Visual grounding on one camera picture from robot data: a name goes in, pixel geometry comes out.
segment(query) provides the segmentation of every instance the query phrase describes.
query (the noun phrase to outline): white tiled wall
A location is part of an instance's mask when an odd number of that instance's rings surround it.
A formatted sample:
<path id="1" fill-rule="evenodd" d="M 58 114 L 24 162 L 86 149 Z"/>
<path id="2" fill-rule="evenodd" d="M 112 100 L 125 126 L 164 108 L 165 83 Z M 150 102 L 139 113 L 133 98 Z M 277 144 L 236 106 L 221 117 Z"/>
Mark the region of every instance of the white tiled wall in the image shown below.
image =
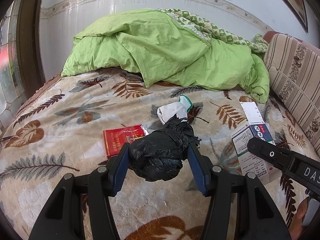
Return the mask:
<path id="1" fill-rule="evenodd" d="M 315 16 L 307 4 L 309 33 L 304 31 L 282 0 L 210 1 L 42 0 L 40 47 L 45 77 L 50 79 L 63 69 L 64 62 L 72 49 L 73 35 L 102 16 L 137 8 L 181 8 L 206 17 L 219 27 L 249 40 L 257 33 L 263 34 L 274 29 L 319 46 Z"/>

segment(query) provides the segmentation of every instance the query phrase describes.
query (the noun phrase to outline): striped cushion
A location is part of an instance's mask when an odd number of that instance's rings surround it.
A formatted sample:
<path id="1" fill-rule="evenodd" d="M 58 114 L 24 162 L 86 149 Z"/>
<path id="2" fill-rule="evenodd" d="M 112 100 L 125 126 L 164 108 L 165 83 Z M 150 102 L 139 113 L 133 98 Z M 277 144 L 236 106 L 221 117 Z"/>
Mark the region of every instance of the striped cushion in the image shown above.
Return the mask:
<path id="1" fill-rule="evenodd" d="M 264 62 L 279 96 L 320 155 L 320 56 L 284 34 L 273 36 Z"/>

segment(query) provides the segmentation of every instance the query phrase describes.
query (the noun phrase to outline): lime green comforter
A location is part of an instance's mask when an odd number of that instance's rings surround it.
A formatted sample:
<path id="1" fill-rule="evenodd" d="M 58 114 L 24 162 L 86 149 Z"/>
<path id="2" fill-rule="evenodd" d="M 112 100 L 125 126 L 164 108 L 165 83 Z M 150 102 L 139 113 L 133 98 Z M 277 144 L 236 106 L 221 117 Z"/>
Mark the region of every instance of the lime green comforter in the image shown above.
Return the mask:
<path id="1" fill-rule="evenodd" d="M 186 11 L 127 11 L 102 17 L 74 36 L 62 76 L 121 66 L 140 72 L 147 88 L 159 80 L 210 90 L 239 84 L 264 103 L 269 75 L 252 52 L 263 53 L 268 44 L 258 35 L 256 41 L 251 43 Z"/>

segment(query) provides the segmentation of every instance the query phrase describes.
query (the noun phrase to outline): metal rivet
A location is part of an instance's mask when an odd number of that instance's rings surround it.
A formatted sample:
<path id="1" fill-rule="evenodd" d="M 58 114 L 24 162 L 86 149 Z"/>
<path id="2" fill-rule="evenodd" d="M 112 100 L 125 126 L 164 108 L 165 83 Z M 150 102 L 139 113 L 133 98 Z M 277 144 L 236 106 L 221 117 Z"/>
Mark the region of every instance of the metal rivet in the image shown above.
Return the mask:
<path id="1" fill-rule="evenodd" d="M 221 168 L 220 168 L 219 166 L 213 166 L 213 167 L 212 167 L 212 170 L 213 170 L 214 172 L 220 172 L 220 171 L 221 171 Z"/>
<path id="2" fill-rule="evenodd" d="M 63 176 L 64 179 L 71 179 L 72 178 L 72 173 L 67 173 Z"/>
<path id="3" fill-rule="evenodd" d="M 99 168 L 98 168 L 98 172 L 105 172 L 107 170 L 107 168 L 105 167 L 105 166 L 100 166 Z"/>
<path id="4" fill-rule="evenodd" d="M 253 172 L 248 172 L 248 178 L 250 179 L 254 179 L 256 177 L 256 174 L 254 174 Z"/>

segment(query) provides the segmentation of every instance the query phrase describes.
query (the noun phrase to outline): black plastic bag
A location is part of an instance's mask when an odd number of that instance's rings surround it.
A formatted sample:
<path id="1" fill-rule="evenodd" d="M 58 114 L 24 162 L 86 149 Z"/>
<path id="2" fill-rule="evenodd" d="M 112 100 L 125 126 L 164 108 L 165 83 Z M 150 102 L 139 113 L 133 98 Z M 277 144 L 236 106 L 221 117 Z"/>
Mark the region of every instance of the black plastic bag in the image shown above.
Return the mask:
<path id="1" fill-rule="evenodd" d="M 177 116 L 171 117 L 163 129 L 135 140 L 129 146 L 130 168 L 146 181 L 176 177 L 187 158 L 190 142 L 199 144 L 193 128 Z"/>

